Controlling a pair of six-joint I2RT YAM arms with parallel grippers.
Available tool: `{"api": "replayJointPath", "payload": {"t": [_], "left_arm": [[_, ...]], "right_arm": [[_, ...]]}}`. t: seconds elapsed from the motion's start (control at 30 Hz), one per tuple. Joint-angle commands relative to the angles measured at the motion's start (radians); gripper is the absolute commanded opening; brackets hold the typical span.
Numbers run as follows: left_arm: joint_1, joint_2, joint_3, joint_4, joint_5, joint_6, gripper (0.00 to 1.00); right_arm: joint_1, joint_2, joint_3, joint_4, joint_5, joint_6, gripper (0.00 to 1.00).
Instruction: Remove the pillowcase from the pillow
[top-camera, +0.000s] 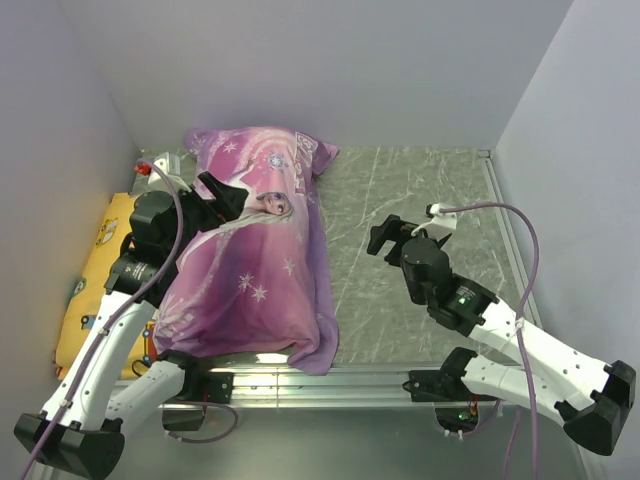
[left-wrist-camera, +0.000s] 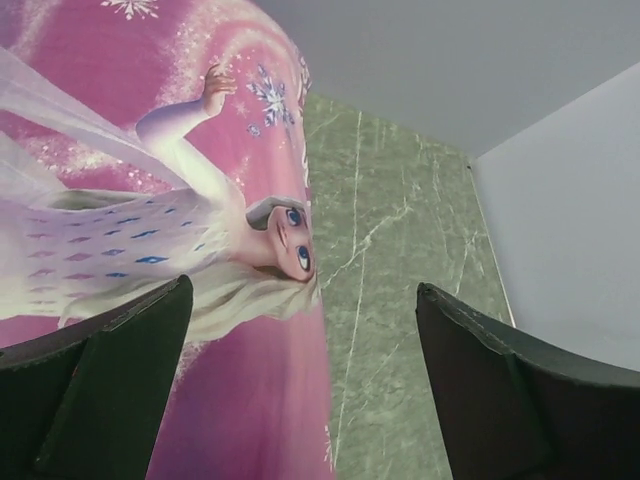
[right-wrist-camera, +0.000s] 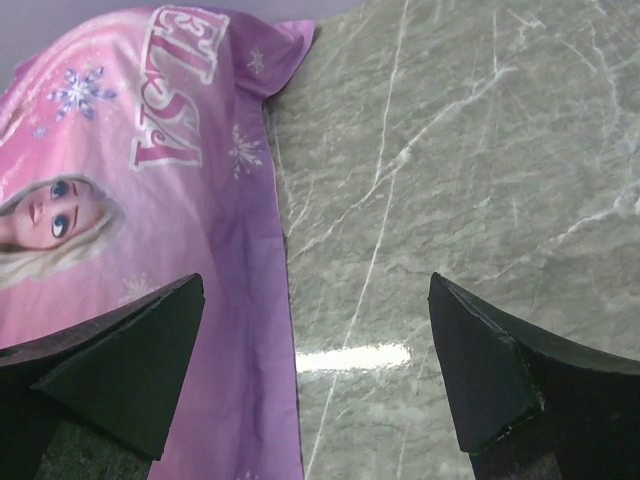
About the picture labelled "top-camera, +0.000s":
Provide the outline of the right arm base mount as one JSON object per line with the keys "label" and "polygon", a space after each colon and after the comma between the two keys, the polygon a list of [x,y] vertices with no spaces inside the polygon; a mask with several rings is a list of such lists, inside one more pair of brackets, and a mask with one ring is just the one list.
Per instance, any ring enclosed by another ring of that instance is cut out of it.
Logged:
{"label": "right arm base mount", "polygon": [[471,393],[459,379],[437,370],[410,370],[402,389],[412,403],[432,404],[443,434],[459,440],[480,433],[501,415],[500,400]]}

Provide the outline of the purple princess pillowcase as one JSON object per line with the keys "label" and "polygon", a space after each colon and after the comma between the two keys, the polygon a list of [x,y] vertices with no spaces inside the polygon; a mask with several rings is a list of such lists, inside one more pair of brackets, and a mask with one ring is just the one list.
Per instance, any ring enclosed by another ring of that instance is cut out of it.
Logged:
{"label": "purple princess pillowcase", "polygon": [[286,351],[327,373],[339,343],[326,236],[314,179],[336,146],[284,127],[194,129],[199,172],[246,190],[240,217],[197,234],[158,312],[158,352],[197,357]]}

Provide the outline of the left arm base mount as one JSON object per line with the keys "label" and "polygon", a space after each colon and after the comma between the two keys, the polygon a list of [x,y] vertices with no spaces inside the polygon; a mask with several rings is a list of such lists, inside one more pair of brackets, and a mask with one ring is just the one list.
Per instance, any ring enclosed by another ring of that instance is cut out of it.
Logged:
{"label": "left arm base mount", "polygon": [[230,372],[205,371],[185,381],[179,393],[162,406],[162,427],[170,434],[197,432],[208,414],[220,411],[235,427],[238,413],[230,406],[234,375]]}

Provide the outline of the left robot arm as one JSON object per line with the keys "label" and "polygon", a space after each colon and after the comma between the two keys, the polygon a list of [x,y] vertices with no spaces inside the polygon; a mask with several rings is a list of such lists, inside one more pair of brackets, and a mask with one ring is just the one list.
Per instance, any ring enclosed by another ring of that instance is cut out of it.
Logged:
{"label": "left robot arm", "polygon": [[230,400],[231,377],[210,375],[195,356],[167,350],[147,372],[119,393],[113,391],[128,355],[177,276],[176,259],[199,233],[216,233],[240,217],[248,193],[208,172],[192,186],[149,191],[137,197],[119,257],[88,336],[69,372],[39,413],[24,413],[14,427],[17,440],[39,462],[84,479],[105,479],[115,469],[125,440],[160,405],[177,401],[205,407],[207,383]]}

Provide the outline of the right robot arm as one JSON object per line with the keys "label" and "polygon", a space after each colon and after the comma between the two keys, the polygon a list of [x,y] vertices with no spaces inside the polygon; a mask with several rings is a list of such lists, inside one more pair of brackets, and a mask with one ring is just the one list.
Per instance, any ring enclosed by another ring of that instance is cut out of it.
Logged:
{"label": "right robot arm", "polygon": [[601,456],[613,454],[635,401],[636,372],[564,344],[519,319],[495,293],[453,272],[442,247],[455,231],[453,214],[422,225],[397,215],[370,230],[367,252],[393,246],[385,261],[401,269],[411,301],[440,326],[512,360],[507,366],[457,347],[429,374],[412,370],[403,385],[415,402],[473,397],[531,407],[559,424],[571,440]]}

